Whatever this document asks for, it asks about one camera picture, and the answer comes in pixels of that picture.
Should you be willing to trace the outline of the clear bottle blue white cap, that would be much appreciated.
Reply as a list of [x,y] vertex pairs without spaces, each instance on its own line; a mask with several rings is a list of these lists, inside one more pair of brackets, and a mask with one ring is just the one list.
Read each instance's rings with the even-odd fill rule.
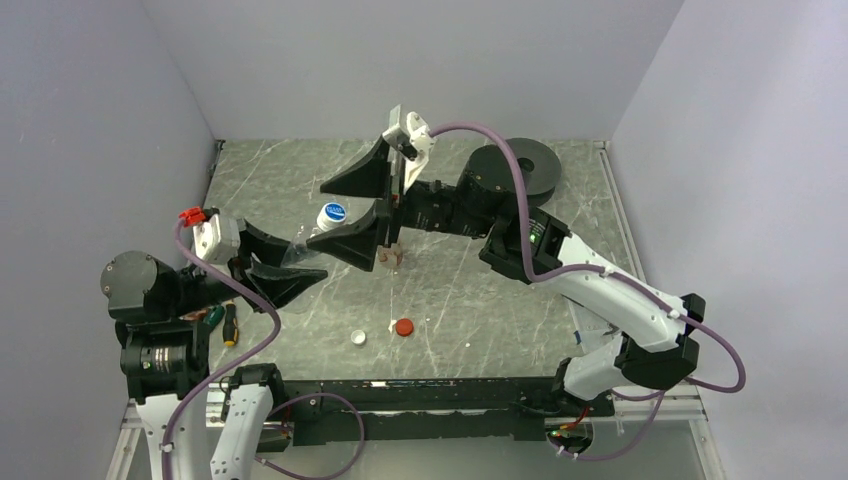
[[[291,244],[283,256],[282,266],[298,269],[321,269],[327,270],[331,260],[324,260],[324,255],[314,251],[307,245],[307,241],[313,237],[328,233],[345,225],[348,222],[347,207],[332,197],[324,203],[315,215],[308,215],[304,223],[298,228]],[[328,279],[310,287],[289,303],[284,312],[302,315],[312,309],[316,299],[326,288]]]

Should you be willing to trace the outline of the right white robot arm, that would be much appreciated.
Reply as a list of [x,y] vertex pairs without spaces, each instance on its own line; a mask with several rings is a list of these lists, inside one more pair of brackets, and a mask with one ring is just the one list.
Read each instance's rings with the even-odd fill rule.
[[479,257],[494,272],[547,287],[599,316],[614,328],[612,339],[557,369],[551,401],[564,415],[619,386],[664,391],[688,379],[698,363],[691,333],[704,300],[655,290],[593,250],[544,210],[562,179],[555,151],[529,138],[508,144],[514,163],[498,144],[484,145],[470,153],[456,183],[446,184],[414,178],[410,165],[392,169],[391,144],[378,141],[321,186],[331,195],[369,198],[371,208],[309,238],[308,249],[369,271],[404,228],[477,238]]

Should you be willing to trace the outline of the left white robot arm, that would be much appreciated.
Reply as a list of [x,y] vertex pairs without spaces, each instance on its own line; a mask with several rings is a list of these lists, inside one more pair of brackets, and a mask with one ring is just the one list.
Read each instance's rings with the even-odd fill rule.
[[207,395],[217,379],[209,364],[212,328],[204,308],[243,298],[272,317],[323,281],[323,270],[286,268],[286,240],[245,220],[219,214],[191,220],[188,265],[174,269],[142,251],[115,256],[100,288],[121,347],[120,367],[136,405],[156,479],[246,479],[266,420],[279,417],[287,392],[271,364],[235,360],[226,392],[231,406],[215,447],[207,442]]

